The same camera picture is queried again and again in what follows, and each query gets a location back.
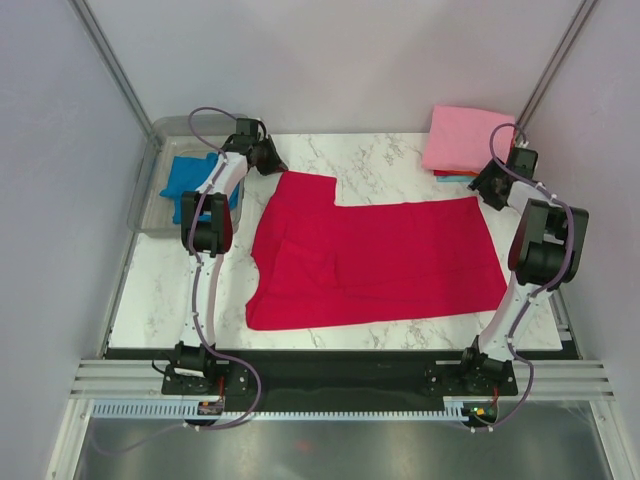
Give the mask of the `red t shirt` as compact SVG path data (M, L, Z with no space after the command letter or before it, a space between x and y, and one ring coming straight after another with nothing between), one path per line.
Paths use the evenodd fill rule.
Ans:
M338 206L332 177L286 172L256 230L258 331L495 310L507 283L473 197Z

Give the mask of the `clear plastic bin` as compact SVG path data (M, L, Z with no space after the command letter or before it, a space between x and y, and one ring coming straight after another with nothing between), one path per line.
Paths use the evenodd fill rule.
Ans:
M191 127L220 147L235 132L235 121L215 112L170 116L152 125L138 169L127 225L135 233L154 238L178 238L180 226L173 222L174 202L162 197L176 156L203 159L212 149L192 135Z

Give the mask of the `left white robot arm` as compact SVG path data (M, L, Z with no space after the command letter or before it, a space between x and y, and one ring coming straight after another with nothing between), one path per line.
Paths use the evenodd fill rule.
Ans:
M220 384L215 350L215 302L220 270L233 242L230 199L251 169L261 175L288 167L260 119L240 117L218 150L218 161L196 188L181 195L181 242L189 254L189 304L183 333L170 355L162 392L211 395Z

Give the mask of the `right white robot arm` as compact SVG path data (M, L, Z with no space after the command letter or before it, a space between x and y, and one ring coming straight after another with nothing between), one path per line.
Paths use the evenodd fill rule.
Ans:
M570 207L533 179L538 153L514 147L506 162L491 161L470 189L499 211L510 207L520 221L508 253L506 293L484 330L463 352L458 381L468 394L517 393L513 362L536 310L579 268L590 214Z

